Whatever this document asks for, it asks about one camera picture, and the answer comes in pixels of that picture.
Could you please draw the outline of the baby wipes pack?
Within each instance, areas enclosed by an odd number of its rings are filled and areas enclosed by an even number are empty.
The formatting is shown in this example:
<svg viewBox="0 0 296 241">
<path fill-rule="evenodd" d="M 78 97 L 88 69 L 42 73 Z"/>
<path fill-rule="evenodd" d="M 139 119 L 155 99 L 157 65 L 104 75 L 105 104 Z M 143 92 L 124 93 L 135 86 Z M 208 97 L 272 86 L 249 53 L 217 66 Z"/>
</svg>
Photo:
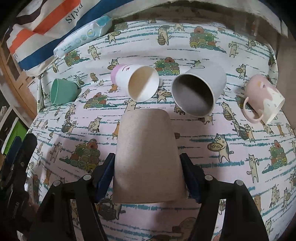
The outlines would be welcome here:
<svg viewBox="0 0 296 241">
<path fill-rule="evenodd" d="M 104 36 L 111 26 L 112 19 L 107 15 L 87 23 L 60 42 L 53 50 L 54 56 L 61 58 L 76 48 Z"/>
</svg>

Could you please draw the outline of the green cup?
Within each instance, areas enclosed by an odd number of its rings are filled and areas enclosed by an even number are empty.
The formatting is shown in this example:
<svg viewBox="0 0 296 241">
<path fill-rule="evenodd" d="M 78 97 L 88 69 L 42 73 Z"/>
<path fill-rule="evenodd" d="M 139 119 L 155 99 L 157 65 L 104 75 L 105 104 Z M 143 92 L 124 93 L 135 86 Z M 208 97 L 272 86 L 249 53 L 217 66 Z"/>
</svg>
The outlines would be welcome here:
<svg viewBox="0 0 296 241">
<path fill-rule="evenodd" d="M 80 93 L 80 89 L 75 82 L 66 79 L 54 79 L 51 92 L 50 102 L 52 105 L 60 105 L 74 101 Z"/>
</svg>

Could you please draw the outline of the pink white mug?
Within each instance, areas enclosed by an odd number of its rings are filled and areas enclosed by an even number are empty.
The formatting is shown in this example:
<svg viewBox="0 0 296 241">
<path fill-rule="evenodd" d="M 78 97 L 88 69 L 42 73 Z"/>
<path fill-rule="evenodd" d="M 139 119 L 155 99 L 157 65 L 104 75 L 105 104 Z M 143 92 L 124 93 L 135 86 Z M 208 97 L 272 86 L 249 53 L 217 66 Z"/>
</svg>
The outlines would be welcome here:
<svg viewBox="0 0 296 241">
<path fill-rule="evenodd" d="M 280 112 L 285 103 L 283 95 L 262 75 L 254 75 L 246 84 L 244 90 L 245 100 L 242 113 L 250 123 L 263 121 L 268 125 Z M 259 118 L 251 117 L 246 104 L 249 104 Z"/>
</svg>

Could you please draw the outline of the cat print bed sheet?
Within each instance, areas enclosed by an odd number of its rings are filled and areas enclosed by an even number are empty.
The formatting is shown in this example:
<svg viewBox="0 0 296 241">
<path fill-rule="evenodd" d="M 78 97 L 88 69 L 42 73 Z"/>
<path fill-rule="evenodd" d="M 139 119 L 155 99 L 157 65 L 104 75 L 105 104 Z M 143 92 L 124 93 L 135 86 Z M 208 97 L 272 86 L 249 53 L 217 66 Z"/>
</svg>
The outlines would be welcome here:
<svg viewBox="0 0 296 241">
<path fill-rule="evenodd" d="M 279 240 L 295 215 L 295 134 L 272 47 L 218 23 L 123 22 L 38 78 L 28 166 L 74 240 Z"/>
</svg>

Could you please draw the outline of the white pink paper cup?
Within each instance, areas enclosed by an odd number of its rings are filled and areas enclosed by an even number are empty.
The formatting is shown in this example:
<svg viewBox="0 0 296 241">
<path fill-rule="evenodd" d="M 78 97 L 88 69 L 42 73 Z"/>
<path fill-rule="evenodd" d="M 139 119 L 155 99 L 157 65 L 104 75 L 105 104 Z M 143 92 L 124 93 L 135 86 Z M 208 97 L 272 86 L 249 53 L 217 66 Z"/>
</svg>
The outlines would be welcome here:
<svg viewBox="0 0 296 241">
<path fill-rule="evenodd" d="M 110 78 L 113 84 L 137 102 L 152 98 L 161 83 L 154 68 L 136 64 L 115 66 Z"/>
</svg>

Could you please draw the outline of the wooden glass door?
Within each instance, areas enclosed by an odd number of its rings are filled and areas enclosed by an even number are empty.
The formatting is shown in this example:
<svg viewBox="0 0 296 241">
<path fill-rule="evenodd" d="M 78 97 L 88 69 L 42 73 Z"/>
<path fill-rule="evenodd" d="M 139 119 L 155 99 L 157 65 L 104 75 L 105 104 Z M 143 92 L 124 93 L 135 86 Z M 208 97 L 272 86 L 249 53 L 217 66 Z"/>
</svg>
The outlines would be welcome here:
<svg viewBox="0 0 296 241">
<path fill-rule="evenodd" d="M 6 40 L 8 34 L 1 35 L 1 70 L 4 72 L 5 82 L 12 91 L 13 96 L 24 109 L 25 113 L 34 120 L 37 116 L 37 101 L 30 92 L 28 85 L 33 80 L 21 70 L 11 55 Z"/>
</svg>

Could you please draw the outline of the grey cup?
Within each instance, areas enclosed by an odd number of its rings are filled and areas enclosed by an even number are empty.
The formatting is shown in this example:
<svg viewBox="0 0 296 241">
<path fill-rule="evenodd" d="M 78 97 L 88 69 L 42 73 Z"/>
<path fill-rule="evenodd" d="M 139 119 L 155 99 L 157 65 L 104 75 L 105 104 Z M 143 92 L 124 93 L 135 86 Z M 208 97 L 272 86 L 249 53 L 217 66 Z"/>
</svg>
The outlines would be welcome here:
<svg viewBox="0 0 296 241">
<path fill-rule="evenodd" d="M 206 62 L 178 75 L 171 83 L 171 94 L 177 106 L 196 118 L 214 109 L 227 82 L 225 70 L 217 63 Z"/>
</svg>

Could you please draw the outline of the beige speckled cup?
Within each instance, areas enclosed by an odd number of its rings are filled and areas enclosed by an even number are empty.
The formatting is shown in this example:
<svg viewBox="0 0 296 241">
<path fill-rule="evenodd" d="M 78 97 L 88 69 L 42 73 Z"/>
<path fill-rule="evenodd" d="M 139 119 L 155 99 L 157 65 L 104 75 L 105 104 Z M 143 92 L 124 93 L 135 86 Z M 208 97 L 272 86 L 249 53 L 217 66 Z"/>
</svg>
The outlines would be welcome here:
<svg viewBox="0 0 296 241">
<path fill-rule="evenodd" d="M 126 112 L 120 120 L 113 201 L 170 202 L 186 197 L 181 161 L 169 114 L 162 109 Z"/>
</svg>

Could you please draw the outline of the striped Hermes Paris blanket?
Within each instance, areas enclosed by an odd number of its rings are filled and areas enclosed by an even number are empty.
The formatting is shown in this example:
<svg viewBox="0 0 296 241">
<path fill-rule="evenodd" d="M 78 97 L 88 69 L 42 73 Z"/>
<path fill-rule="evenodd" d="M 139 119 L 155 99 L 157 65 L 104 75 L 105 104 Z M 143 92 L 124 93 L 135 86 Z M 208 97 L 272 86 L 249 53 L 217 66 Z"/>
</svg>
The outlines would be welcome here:
<svg viewBox="0 0 296 241">
<path fill-rule="evenodd" d="M 68 35 L 127 1 L 31 1 L 8 27 L 1 46 L 13 77 L 37 75 Z"/>
</svg>

